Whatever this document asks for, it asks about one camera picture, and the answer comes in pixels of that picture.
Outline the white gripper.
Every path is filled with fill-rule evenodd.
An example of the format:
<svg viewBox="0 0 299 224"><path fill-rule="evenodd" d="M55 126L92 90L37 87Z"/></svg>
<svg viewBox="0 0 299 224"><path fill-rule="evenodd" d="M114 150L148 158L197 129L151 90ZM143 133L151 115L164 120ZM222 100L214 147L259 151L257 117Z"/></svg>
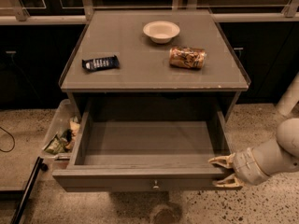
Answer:
<svg viewBox="0 0 299 224"><path fill-rule="evenodd" d="M214 180L212 184L217 188L240 188L245 184L257 186L270 178L259 167L253 157L252 148L226 155L217 156L208 160L212 165L226 169L234 169L235 173L225 177L223 180Z"/></svg>

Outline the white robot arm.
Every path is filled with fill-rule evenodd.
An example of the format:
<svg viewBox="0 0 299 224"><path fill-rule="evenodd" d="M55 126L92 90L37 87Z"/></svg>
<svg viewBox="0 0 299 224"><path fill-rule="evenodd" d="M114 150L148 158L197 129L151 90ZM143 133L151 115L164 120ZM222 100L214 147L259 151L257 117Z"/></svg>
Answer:
<svg viewBox="0 0 299 224"><path fill-rule="evenodd" d="M230 155L213 157L208 162L231 173L212 185L219 189L237 189L257 186L281 173L299 171L299 118L282 121L275 135L259 145Z"/></svg>

